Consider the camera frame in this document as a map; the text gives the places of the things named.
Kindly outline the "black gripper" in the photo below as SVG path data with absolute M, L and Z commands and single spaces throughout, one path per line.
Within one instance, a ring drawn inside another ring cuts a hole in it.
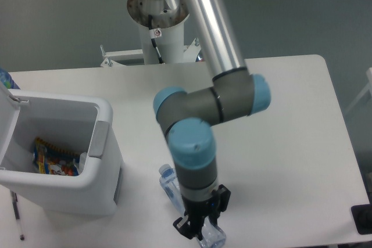
M 213 226 L 217 226 L 221 212 L 225 212 L 230 200 L 231 191 L 223 184 L 212 191 L 212 196 L 207 200 L 196 202 L 183 197 L 187 215 L 176 219 L 173 227 L 187 239 L 197 238 L 202 240 L 202 227 L 208 217 Z

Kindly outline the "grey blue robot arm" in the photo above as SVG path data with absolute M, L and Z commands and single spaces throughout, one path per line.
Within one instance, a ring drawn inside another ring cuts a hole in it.
M 144 61 L 164 65 L 183 59 L 183 37 L 169 30 L 188 16 L 196 23 L 212 86 L 195 92 L 168 87 L 153 109 L 172 155 L 184 211 L 175 229 L 203 239 L 205 221 L 217 227 L 230 191 L 217 179 L 216 143 L 211 127 L 266 110 L 271 102 L 265 79 L 251 74 L 238 49 L 223 0 L 128 0 L 127 10 L 143 32 Z

